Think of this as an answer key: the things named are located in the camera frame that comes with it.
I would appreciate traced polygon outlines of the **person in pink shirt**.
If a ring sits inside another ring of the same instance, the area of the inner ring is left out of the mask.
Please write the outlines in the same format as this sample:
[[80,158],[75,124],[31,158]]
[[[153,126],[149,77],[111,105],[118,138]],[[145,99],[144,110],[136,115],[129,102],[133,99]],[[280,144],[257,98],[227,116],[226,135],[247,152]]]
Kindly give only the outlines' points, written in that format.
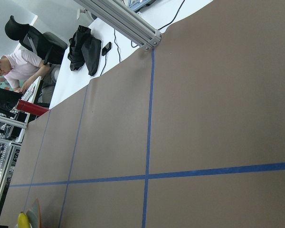
[[41,102],[51,103],[61,65],[47,63],[27,50],[16,50],[0,58],[0,76],[3,76],[14,92],[25,93],[33,82],[41,77]]

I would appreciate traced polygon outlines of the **black monitor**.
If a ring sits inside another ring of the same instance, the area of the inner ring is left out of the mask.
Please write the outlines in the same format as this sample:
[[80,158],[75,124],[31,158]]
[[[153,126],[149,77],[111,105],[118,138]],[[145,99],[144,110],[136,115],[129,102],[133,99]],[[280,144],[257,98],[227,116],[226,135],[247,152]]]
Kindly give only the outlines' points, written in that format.
[[7,117],[15,117],[11,110],[22,98],[22,93],[17,93],[0,88],[0,113]]

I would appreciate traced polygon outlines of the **aluminium frame post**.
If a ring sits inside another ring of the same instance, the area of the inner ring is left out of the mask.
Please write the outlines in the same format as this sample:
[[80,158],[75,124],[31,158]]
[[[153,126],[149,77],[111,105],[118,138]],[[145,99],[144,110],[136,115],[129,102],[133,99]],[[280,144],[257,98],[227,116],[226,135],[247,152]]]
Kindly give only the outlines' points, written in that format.
[[80,6],[143,49],[160,44],[162,34],[118,0],[77,0]]

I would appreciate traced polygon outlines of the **red cylinder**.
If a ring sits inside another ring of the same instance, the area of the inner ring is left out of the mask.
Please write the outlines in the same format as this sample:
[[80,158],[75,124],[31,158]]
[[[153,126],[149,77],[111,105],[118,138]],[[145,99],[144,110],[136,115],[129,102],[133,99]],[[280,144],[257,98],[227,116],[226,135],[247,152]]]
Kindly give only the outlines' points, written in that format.
[[36,116],[42,116],[43,114],[49,111],[49,109],[45,107],[21,99],[16,104],[16,109]]

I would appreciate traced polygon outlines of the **black office chair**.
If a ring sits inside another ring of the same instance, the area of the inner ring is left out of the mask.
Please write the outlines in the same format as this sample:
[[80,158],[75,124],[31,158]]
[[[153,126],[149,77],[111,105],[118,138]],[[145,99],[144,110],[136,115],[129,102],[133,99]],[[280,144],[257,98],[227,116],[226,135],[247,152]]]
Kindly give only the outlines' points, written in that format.
[[45,63],[62,63],[67,43],[51,32],[41,33],[29,24],[18,23],[11,15],[5,25],[6,35],[38,55]]

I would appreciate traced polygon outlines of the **blue square plate orange rim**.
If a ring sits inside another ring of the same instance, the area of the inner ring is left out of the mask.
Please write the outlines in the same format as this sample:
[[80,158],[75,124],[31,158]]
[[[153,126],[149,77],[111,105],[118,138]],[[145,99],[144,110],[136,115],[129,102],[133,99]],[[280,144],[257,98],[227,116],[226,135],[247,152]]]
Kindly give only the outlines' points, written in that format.
[[39,204],[38,198],[35,199],[32,206],[27,210],[27,212],[24,212],[24,213],[29,218],[31,228],[41,228],[42,227],[40,204]]

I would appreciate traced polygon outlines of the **small black device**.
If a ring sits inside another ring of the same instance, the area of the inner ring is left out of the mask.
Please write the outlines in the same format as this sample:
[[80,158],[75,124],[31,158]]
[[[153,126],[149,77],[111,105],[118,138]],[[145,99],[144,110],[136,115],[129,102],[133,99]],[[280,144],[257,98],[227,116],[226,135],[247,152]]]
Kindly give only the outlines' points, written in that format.
[[112,48],[112,43],[108,42],[102,49],[102,56],[105,56]]

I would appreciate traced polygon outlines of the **black cloth bag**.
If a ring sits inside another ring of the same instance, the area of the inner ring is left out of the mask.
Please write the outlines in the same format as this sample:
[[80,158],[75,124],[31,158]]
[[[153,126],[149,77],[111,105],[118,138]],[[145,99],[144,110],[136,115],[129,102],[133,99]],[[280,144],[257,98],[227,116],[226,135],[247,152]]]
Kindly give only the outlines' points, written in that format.
[[101,40],[91,34],[90,28],[79,25],[69,43],[70,70],[76,71],[86,64],[88,74],[94,76],[99,67]]

